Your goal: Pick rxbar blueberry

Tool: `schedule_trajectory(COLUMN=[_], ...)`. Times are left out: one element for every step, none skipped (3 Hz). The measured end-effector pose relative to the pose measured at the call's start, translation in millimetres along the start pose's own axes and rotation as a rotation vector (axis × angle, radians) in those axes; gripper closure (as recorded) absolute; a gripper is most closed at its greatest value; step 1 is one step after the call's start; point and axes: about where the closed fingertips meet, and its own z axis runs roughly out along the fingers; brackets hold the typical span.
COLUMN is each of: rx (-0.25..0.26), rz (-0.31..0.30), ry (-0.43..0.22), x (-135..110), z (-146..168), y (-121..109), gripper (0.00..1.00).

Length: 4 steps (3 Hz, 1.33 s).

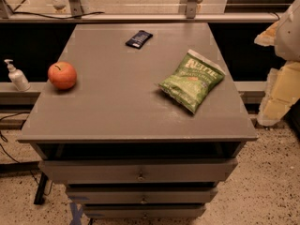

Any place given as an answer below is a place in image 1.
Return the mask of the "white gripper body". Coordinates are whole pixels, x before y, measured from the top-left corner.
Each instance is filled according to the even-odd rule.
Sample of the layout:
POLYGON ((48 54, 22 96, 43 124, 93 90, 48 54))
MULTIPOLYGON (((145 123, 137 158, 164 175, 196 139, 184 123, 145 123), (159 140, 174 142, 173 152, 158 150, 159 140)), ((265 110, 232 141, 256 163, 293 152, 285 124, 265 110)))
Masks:
POLYGON ((300 61, 300 0, 294 0, 278 21, 275 53, 287 61, 300 61))

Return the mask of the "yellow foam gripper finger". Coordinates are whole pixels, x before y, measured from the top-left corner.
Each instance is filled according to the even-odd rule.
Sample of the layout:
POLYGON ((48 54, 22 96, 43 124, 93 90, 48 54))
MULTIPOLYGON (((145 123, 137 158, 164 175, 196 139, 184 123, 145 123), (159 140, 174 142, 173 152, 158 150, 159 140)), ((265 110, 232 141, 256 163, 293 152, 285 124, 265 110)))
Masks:
POLYGON ((255 37, 254 43, 264 47, 274 46, 277 29, 278 22, 272 23, 263 32, 261 32, 258 36, 255 37))
POLYGON ((280 69, 271 68, 257 121, 264 127, 279 122, 300 98, 300 63, 288 61, 280 69))

